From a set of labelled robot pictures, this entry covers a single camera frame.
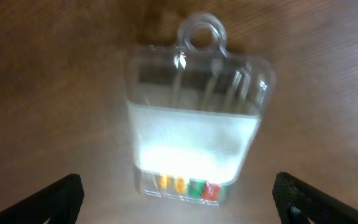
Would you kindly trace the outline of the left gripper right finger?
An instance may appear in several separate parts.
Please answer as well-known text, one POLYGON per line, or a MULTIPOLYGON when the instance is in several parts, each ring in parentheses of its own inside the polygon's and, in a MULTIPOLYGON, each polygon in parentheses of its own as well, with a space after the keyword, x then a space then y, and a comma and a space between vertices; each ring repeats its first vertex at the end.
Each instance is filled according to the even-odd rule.
POLYGON ((272 195, 284 224, 358 224, 358 210, 289 173, 276 175, 272 195))

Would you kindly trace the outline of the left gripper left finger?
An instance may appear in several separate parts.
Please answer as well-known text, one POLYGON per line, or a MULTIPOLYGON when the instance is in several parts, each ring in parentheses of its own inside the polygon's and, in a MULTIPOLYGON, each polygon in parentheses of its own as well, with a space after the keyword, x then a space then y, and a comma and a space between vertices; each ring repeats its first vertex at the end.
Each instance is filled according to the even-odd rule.
POLYGON ((0 223, 75 224, 85 193, 80 175, 69 174, 0 212, 0 223))

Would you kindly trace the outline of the clear case coloured screwdriver bits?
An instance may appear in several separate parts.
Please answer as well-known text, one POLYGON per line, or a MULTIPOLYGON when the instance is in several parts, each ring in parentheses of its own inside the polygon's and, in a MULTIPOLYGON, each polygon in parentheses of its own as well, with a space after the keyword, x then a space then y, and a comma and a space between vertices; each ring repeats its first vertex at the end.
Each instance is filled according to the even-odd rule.
POLYGON ((143 195, 218 206, 237 180, 275 85, 264 58, 230 53, 221 21, 187 17, 169 47, 129 60, 126 100, 135 186, 143 195))

